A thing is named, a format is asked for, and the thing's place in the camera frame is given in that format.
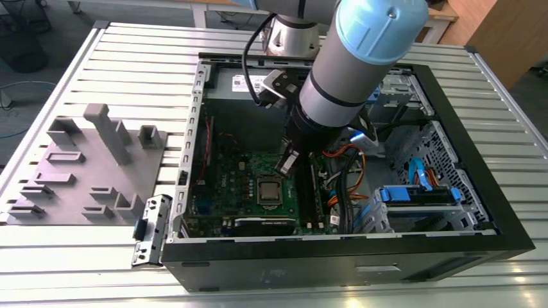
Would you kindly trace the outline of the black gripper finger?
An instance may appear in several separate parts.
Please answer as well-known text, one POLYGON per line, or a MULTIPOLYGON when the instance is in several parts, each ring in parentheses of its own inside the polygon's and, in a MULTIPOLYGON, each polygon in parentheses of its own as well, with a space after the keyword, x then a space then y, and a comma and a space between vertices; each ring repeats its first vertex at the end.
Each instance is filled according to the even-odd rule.
POLYGON ((291 176, 294 164, 299 158, 299 152, 293 149, 287 149, 282 155, 279 162, 277 164, 277 172, 286 178, 291 176))

